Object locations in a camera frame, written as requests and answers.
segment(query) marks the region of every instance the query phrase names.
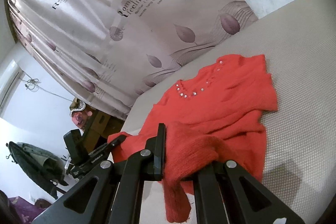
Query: hanging jacket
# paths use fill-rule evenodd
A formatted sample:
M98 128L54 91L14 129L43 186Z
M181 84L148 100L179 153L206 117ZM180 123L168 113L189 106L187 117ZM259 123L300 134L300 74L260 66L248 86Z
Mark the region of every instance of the hanging jacket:
M10 142L7 146L14 162L20 165L26 175L57 199L57 187L54 182L68 185L64 181L63 170L58 165L60 159L49 151L27 143Z

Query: metal screw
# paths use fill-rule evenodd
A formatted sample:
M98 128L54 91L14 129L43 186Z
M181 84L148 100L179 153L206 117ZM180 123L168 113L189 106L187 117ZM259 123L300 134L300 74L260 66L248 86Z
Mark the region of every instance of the metal screw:
M110 168L110 166L111 166L111 162L108 160L104 160L100 163L100 167L103 169Z
M150 154L151 152L148 149L141 150L140 152L140 155L144 157L149 156Z
M237 163L233 160L228 160L226 162L226 166L229 167L229 168L235 168L237 166Z

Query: red garment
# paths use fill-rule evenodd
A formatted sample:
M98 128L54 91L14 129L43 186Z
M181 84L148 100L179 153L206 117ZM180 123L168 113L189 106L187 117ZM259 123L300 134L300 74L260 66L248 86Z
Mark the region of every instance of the red garment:
M235 160L261 181L266 151L262 111L277 110L265 56L226 55L199 70L190 80L179 80L153 106L139 135L130 136L113 151L114 160L127 159L144 149L164 123L166 165L163 189L169 222L188 219L191 182L180 182L214 160ZM118 134L111 135L110 142Z

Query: floral curtain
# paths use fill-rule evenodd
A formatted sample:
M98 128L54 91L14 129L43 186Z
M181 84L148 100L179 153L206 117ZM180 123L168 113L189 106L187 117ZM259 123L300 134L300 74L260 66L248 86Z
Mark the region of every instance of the floral curtain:
M139 95L257 20L244 0L8 0L18 39L69 92L125 119Z

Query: leaf print curtain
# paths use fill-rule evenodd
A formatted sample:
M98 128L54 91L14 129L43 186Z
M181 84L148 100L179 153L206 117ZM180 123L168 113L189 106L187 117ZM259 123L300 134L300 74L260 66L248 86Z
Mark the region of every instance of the leaf print curtain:
M16 36L63 87L126 119L143 92L257 20L244 0L8 0Z

